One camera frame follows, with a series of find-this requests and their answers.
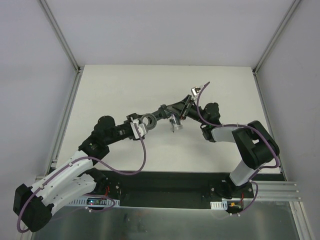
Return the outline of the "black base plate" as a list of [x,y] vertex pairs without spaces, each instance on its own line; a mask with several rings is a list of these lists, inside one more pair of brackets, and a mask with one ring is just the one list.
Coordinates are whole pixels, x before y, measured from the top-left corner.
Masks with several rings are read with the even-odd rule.
[[254,196],[251,183],[232,186],[228,173],[152,172],[120,175],[98,171],[93,195],[107,195],[121,207],[209,209],[222,199],[249,200]]

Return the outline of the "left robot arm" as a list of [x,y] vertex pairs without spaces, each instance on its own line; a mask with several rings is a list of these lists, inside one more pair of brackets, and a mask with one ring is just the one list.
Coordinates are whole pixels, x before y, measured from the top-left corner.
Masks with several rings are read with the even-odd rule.
[[108,180],[95,165],[100,163],[123,176],[139,174],[146,159],[139,169],[123,171],[106,164],[103,158],[113,143],[125,139],[143,142],[149,131],[143,122],[145,118],[146,115],[132,113],[122,124],[116,125],[111,116],[102,116],[69,160],[30,186],[21,184],[15,190],[13,203],[13,212],[18,217],[17,231],[21,234],[39,231],[61,208],[82,195],[102,198],[115,207],[121,195],[120,186]]

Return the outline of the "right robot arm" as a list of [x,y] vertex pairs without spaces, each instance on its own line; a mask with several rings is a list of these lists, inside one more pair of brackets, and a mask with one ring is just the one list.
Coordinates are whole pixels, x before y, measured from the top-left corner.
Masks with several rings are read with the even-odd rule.
[[245,126],[222,126],[219,105],[216,102],[210,102],[201,108],[196,105],[191,95],[187,95],[179,102],[161,105],[158,110],[159,113],[155,115],[158,120],[172,117],[178,121],[190,118],[199,122],[206,141],[236,144],[241,161],[226,179],[225,192],[230,197],[241,194],[243,185],[280,153],[274,139],[257,120]]

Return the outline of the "left aluminium corner post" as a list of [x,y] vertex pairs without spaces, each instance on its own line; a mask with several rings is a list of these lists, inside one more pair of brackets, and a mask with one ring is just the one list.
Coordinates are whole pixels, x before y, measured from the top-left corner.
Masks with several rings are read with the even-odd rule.
[[38,0],[37,1],[40,8],[42,9],[45,17],[48,20],[48,23],[50,24],[50,27],[53,31],[53,33],[55,34],[62,50],[64,51],[66,57],[68,58],[72,68],[74,69],[74,71],[79,74],[82,71],[82,67],[78,64],[78,61],[76,60],[60,26],[58,21],[56,20],[56,17],[53,13],[53,11],[51,10],[48,1],[47,0]]

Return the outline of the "right aluminium corner post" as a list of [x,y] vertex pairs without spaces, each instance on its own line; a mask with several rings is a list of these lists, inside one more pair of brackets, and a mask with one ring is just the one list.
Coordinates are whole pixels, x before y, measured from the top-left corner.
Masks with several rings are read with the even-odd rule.
[[277,45],[278,41],[280,40],[283,32],[285,31],[286,27],[290,23],[291,19],[297,12],[298,8],[300,7],[302,0],[293,0],[290,4],[289,8],[285,12],[283,18],[281,19],[279,25],[277,26],[275,32],[273,33],[271,39],[269,40],[268,44],[266,45],[262,55],[258,59],[256,65],[252,69],[252,73],[254,76],[258,74],[261,70],[265,62],[267,61],[269,55],[272,53],[273,49]]

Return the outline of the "grey pipe tee fitting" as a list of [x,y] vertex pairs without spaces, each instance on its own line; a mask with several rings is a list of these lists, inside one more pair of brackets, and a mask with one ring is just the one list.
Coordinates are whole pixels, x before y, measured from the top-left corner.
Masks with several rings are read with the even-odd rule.
[[170,117],[171,113],[167,110],[167,106],[163,104],[155,112],[143,114],[139,117],[139,120],[145,124],[147,131],[150,131],[157,126],[158,121],[169,119]]

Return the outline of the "aluminium corner post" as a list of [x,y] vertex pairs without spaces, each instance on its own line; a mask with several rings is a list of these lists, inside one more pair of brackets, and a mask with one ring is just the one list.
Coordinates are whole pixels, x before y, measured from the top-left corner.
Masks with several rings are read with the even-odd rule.
[[281,19],[279,25],[277,26],[275,32],[273,33],[271,39],[269,40],[268,44],[266,45],[262,55],[258,59],[256,65],[252,69],[252,73],[254,76],[258,74],[261,70],[265,62],[267,61],[269,55],[272,53],[273,49],[277,45],[278,41],[280,40],[283,32],[285,31],[286,27],[290,23],[291,19],[297,12],[298,8],[300,7],[302,0],[293,0],[290,4],[289,8],[285,12],[283,18]]
[[55,34],[62,50],[64,51],[66,57],[68,58],[72,68],[74,69],[74,71],[79,74],[82,71],[82,67],[78,64],[78,61],[76,60],[60,26],[58,21],[56,20],[56,17],[53,13],[53,11],[51,10],[48,1],[47,0],[38,0],[37,1],[40,8],[42,9],[45,17],[48,20],[48,23],[50,24],[50,27],[53,31],[53,33]]

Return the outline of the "aluminium frame rail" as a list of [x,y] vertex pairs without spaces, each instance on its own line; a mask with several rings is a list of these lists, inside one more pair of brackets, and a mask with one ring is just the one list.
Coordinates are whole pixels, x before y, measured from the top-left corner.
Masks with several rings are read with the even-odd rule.
[[257,200],[269,202],[301,202],[298,185],[292,181],[256,181]]

